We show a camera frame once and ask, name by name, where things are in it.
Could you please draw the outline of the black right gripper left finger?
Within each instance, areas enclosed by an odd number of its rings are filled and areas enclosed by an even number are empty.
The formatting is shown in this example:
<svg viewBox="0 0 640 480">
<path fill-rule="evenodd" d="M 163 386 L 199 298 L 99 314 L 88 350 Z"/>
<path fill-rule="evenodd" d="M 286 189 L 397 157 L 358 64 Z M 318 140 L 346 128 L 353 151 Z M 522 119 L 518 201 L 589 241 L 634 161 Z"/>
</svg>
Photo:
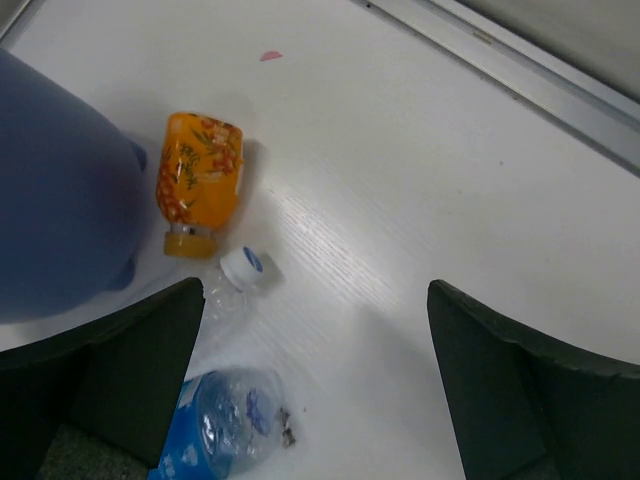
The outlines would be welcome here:
<svg viewBox="0 0 640 480">
<path fill-rule="evenodd" d="M 156 467 L 204 310 L 184 279 L 133 305 L 1 354 L 1 476 L 34 479 L 71 425 Z"/>
</svg>

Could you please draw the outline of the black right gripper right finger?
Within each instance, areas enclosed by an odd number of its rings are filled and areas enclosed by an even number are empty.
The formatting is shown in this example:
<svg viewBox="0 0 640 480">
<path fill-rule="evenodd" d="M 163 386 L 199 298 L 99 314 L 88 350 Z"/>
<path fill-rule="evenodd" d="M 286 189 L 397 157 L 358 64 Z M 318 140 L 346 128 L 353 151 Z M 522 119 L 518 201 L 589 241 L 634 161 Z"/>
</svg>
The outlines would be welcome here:
<svg viewBox="0 0 640 480">
<path fill-rule="evenodd" d="M 512 320 L 443 280 L 427 313 L 468 479 L 636 479 L 639 367 Z"/>
</svg>

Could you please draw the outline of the orange juice bottle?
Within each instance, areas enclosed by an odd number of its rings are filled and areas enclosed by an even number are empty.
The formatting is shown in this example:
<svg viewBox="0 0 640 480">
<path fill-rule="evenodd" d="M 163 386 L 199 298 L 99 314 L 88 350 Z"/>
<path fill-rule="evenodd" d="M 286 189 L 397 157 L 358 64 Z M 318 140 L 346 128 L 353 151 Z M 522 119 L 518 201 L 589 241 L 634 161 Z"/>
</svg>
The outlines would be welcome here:
<svg viewBox="0 0 640 480">
<path fill-rule="evenodd" d="M 168 223 L 164 253 L 207 259 L 232 218 L 244 171 L 243 132 L 192 112 L 169 116 L 155 197 Z"/>
</svg>

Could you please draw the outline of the blue plastic bin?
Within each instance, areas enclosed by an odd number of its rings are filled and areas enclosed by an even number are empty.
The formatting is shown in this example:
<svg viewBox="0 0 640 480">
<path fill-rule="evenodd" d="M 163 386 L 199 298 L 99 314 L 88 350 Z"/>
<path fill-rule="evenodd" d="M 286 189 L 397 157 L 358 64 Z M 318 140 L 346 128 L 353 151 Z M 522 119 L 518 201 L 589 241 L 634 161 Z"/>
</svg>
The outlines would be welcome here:
<svg viewBox="0 0 640 480">
<path fill-rule="evenodd" d="M 146 152 L 89 104 L 1 53 L 1 319 L 127 287 Z"/>
</svg>

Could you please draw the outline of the crushed bottle blue label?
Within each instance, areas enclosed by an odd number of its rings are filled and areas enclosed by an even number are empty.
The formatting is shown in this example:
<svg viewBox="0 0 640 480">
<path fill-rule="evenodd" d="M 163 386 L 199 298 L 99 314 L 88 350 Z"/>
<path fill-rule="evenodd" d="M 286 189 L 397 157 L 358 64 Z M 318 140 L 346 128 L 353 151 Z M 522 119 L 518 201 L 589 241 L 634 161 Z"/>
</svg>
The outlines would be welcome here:
<svg viewBox="0 0 640 480">
<path fill-rule="evenodd" d="M 183 383 L 149 479 L 228 479 L 282 443 L 284 389 L 272 369 L 227 367 Z"/>
</svg>

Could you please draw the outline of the clear bottle white blue cap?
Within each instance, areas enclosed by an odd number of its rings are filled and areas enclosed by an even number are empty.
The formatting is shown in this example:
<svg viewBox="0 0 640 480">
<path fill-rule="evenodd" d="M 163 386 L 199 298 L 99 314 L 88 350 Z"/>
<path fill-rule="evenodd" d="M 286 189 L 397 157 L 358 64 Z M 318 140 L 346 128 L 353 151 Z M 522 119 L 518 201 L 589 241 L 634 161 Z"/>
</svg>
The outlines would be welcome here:
<svg viewBox="0 0 640 480">
<path fill-rule="evenodd" d="M 203 325 L 220 329 L 244 319 L 253 287 L 264 273 L 258 255 L 242 246 L 221 256 L 201 276 L 204 287 Z"/>
</svg>

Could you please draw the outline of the pink sticker on table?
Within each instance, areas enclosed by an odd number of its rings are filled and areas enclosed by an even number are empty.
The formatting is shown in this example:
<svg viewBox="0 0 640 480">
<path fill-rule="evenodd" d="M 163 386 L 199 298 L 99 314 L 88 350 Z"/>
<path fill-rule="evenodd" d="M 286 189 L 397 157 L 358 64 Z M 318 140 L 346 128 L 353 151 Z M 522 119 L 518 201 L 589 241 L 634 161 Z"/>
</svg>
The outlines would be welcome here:
<svg viewBox="0 0 640 480">
<path fill-rule="evenodd" d="M 260 57 L 260 61 L 261 62 L 271 61 L 271 60 L 279 59 L 282 57 L 283 55 L 279 51 L 271 50 L 262 54 Z"/>
</svg>

